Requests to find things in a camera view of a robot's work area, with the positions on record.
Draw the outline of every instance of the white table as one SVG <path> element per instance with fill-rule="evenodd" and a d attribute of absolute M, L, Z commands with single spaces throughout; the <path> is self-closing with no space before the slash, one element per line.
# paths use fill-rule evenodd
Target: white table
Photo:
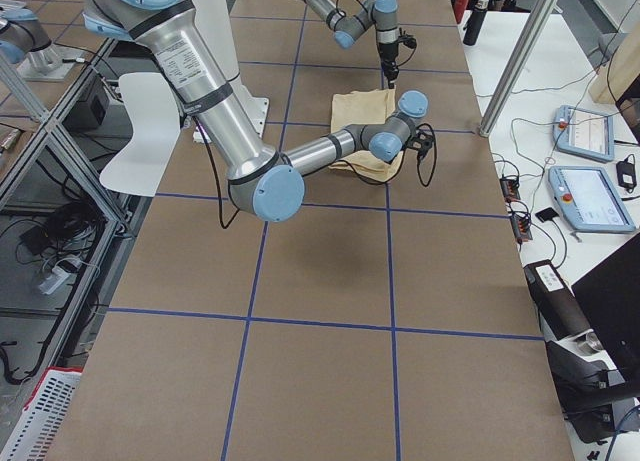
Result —
<path fill-rule="evenodd" d="M 490 97 L 486 95 L 491 95 L 495 90 L 527 16 L 527 14 L 521 13 L 487 13 L 477 43 L 474 46 L 465 46 L 467 63 L 473 76 L 480 110 L 483 113 L 490 101 Z M 463 20 L 460 26 L 464 26 L 465 22 Z M 540 35 L 513 91 L 561 87 L 571 81 L 578 80 L 590 72 L 592 72 L 591 65 L 569 27 L 562 16 L 554 14 L 550 17 Z M 516 164 L 521 174 L 539 175 L 541 172 L 539 167 L 516 153 L 516 146 L 510 133 L 512 120 L 524 118 L 537 123 L 550 123 L 553 121 L 559 106 L 563 104 L 575 106 L 578 102 L 578 106 L 585 109 L 607 114 L 615 113 L 617 111 L 615 106 L 596 104 L 591 100 L 586 90 L 594 77 L 595 73 L 592 72 L 583 80 L 560 90 L 512 94 L 490 135 L 489 141 L 492 151 L 499 153 L 505 159 Z M 615 139 L 635 142 L 622 116 L 617 114 L 613 119 Z M 559 151 L 552 153 L 554 140 L 551 134 L 551 126 L 537 126 L 523 121 L 516 121 L 513 124 L 513 129 L 520 152 L 540 164 L 544 165 L 544 160 L 548 156 L 552 156 L 556 165 L 603 166 L 612 181 L 616 183 L 615 161 L 602 164 Z M 616 161 L 624 159 L 631 153 L 635 153 L 640 159 L 640 149 L 621 145 L 615 146 Z M 502 173 L 502 163 L 498 163 L 496 169 L 498 174 Z M 513 168 L 505 167 L 505 174 L 514 173 L 515 170 Z M 618 189 L 622 196 L 627 195 L 622 188 Z M 520 195 L 532 213 L 549 206 L 559 211 L 558 207 L 554 205 L 546 175 L 541 184 L 539 177 L 521 178 Z M 636 225 L 638 225 L 640 223 L 640 200 L 627 202 L 625 206 Z M 568 256 L 559 271 L 569 285 L 580 279 L 591 268 L 633 236 L 633 234 L 580 233 L 575 237 L 572 235 L 573 229 L 562 217 L 557 218 L 556 221 L 568 243 Z M 536 222 L 536 224 L 543 227 L 558 246 L 558 254 L 555 257 L 555 263 L 557 264 L 563 255 L 563 242 L 558 230 L 551 223 L 541 225 L 540 222 Z M 532 234 L 533 241 L 524 243 L 520 252 L 523 266 L 542 259 L 548 259 L 553 253 L 552 243 L 546 236 L 536 228 L 532 228 Z M 569 348 L 572 348 L 572 344 L 574 343 L 563 342 L 563 345 Z M 592 358 L 586 359 L 588 361 L 596 359 L 596 357 Z M 578 439 L 569 424 L 567 424 L 567 429 L 576 460 L 584 460 L 592 450 L 601 451 L 600 459 L 604 459 L 608 445 L 597 446 L 595 443 L 586 445 Z M 637 461 L 640 456 L 639 453 L 640 433 L 628 433 L 616 440 L 611 461 Z"/>

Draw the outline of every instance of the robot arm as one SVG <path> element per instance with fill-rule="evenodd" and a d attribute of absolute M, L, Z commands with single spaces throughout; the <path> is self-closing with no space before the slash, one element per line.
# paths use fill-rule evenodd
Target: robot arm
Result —
<path fill-rule="evenodd" d="M 36 71 L 46 74 L 62 64 L 62 56 L 33 12 L 14 9 L 0 17 L 0 51 L 10 63 L 29 58 Z"/>
<path fill-rule="evenodd" d="M 399 45 L 404 44 L 414 50 L 417 47 L 415 38 L 398 27 L 396 0 L 364 0 L 362 10 L 351 17 L 347 17 L 331 0 L 302 1 L 334 31 L 334 39 L 344 49 L 350 48 L 375 25 L 380 65 L 389 88 L 393 88 L 399 73 L 396 63 Z"/>
<path fill-rule="evenodd" d="M 195 27 L 191 0 L 86 0 L 87 27 L 147 47 L 224 158 L 229 195 L 241 210 L 284 221 L 302 205 L 302 175 L 357 149 L 392 160 L 416 135 L 426 114 L 423 94 L 410 92 L 383 125 L 347 126 L 301 148 L 279 153 L 262 142 Z"/>

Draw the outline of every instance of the power strip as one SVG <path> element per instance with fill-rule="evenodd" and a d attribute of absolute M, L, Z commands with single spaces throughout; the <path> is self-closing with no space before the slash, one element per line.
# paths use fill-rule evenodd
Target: power strip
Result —
<path fill-rule="evenodd" d="M 77 256 L 67 256 L 62 261 L 58 261 L 51 273 L 38 284 L 38 291 L 47 295 L 54 293 L 69 276 L 78 272 L 81 265 L 82 260 Z"/>
<path fill-rule="evenodd" d="M 500 178 L 500 189 L 504 196 L 504 202 L 507 203 L 507 208 L 512 209 L 510 203 L 513 201 L 520 201 L 520 191 L 518 190 L 518 182 L 515 179 Z M 531 235 L 530 222 L 522 219 L 522 216 L 518 213 L 510 212 L 509 221 L 511 222 L 511 229 L 513 230 L 513 236 L 516 238 L 518 244 L 531 241 L 533 236 Z"/>
<path fill-rule="evenodd" d="M 509 215 L 509 221 L 511 221 L 511 229 L 513 230 L 513 236 L 516 238 L 518 244 L 531 241 L 531 228 L 527 226 L 527 223 L 520 218 L 517 213 L 511 213 Z"/>
<path fill-rule="evenodd" d="M 515 179 L 500 178 L 500 189 L 504 196 L 505 202 L 520 200 L 520 191 L 518 190 L 518 183 Z"/>

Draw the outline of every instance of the beige cloth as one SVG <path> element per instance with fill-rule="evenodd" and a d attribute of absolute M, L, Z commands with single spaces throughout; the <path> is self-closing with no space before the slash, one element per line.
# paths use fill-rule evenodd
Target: beige cloth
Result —
<path fill-rule="evenodd" d="M 336 132 L 348 124 L 382 124 L 396 109 L 395 89 L 368 92 L 353 91 L 350 94 L 336 94 L 331 105 L 331 132 Z M 392 178 L 402 164 L 401 152 L 391 164 L 380 161 L 369 151 L 357 151 L 344 160 L 351 163 L 356 171 L 376 181 Z M 330 169 L 352 171 L 339 161 Z"/>

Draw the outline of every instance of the white plastic basket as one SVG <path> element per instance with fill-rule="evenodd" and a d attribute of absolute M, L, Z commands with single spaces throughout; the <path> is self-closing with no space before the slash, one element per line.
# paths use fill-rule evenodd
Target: white plastic basket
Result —
<path fill-rule="evenodd" d="M 22 415 L 0 461 L 43 461 L 64 416 L 81 372 L 71 368 L 49 368 L 25 404 Z"/>

